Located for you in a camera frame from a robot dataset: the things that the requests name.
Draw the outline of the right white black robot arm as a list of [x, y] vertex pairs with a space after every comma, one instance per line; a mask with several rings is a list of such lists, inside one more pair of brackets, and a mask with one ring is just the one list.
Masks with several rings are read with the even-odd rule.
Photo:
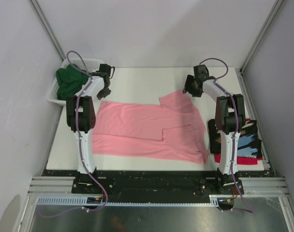
[[237, 149], [240, 130], [246, 121], [243, 96], [231, 94], [211, 76], [188, 75], [183, 92], [188, 92], [193, 97], [201, 97], [205, 93], [216, 102], [215, 123], [221, 136], [219, 171], [223, 175], [235, 175], [238, 172]]

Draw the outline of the pink t-shirt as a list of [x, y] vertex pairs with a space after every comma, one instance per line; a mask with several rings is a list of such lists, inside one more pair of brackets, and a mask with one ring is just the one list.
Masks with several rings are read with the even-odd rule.
[[206, 128], [190, 97], [178, 90], [159, 104], [101, 102], [92, 135], [94, 154], [205, 164]]

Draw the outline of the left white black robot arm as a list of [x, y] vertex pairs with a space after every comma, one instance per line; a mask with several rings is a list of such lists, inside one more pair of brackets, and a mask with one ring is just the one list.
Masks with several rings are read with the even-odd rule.
[[91, 145], [96, 124], [93, 97], [104, 90], [106, 80], [109, 77], [103, 72], [93, 72], [82, 89], [66, 99], [66, 121], [78, 147], [77, 171], [81, 174], [92, 174], [96, 169]]

